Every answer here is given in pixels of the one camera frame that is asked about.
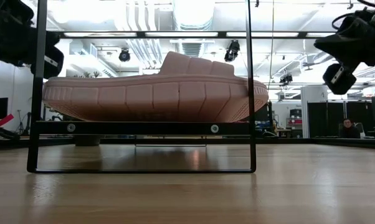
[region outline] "black metal stand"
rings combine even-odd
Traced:
[[[47,0],[38,2],[37,15],[37,68],[32,92],[32,119],[30,146],[27,161],[27,171],[32,173],[116,173],[116,174],[182,174],[182,173],[252,173],[257,168],[255,150],[255,118],[254,118],[254,81],[252,73],[252,35],[250,1],[246,2],[246,39],[247,39],[247,68],[249,84],[249,114],[250,123],[141,123],[141,122],[80,122],[80,121],[41,121],[42,84],[44,74],[45,37],[47,19]],[[40,134],[130,134],[130,135],[179,135],[179,136],[250,136],[250,168],[227,170],[42,170],[38,169],[38,152]],[[163,139],[162,144],[174,144],[175,139]],[[217,144],[213,139],[202,139],[202,144]]]

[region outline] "robotic arm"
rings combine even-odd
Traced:
[[[375,4],[358,0],[375,8]],[[344,18],[340,27],[334,23]],[[361,62],[375,66],[375,9],[366,7],[361,11],[337,17],[332,26],[336,34],[315,41],[315,47],[333,56],[339,63],[330,65],[323,80],[337,95],[345,94],[356,82],[353,75]]]
[[[31,27],[34,12],[20,0],[0,0],[0,61],[36,71],[37,29]],[[57,76],[64,55],[55,47],[60,41],[54,32],[46,33],[44,78]]]

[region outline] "spotlight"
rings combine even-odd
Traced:
[[[122,62],[127,62],[131,59],[131,55],[129,53],[129,49],[122,49],[120,56],[118,56],[118,59]]]
[[[240,51],[240,44],[238,40],[232,40],[229,47],[226,49],[225,62],[233,62]]]

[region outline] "pink slide sandal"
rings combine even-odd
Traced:
[[[255,111],[268,100],[254,80]],[[169,52],[158,74],[120,78],[55,77],[43,101],[84,121],[234,122],[248,117],[247,79],[232,65]]]

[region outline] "metal screw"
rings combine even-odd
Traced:
[[[67,125],[67,130],[68,130],[69,132],[73,132],[73,131],[75,131],[75,125],[74,125],[74,124],[69,124],[69,125]]]
[[[211,132],[212,133],[218,133],[218,131],[219,131],[219,127],[218,127],[218,125],[212,125],[211,126]]]

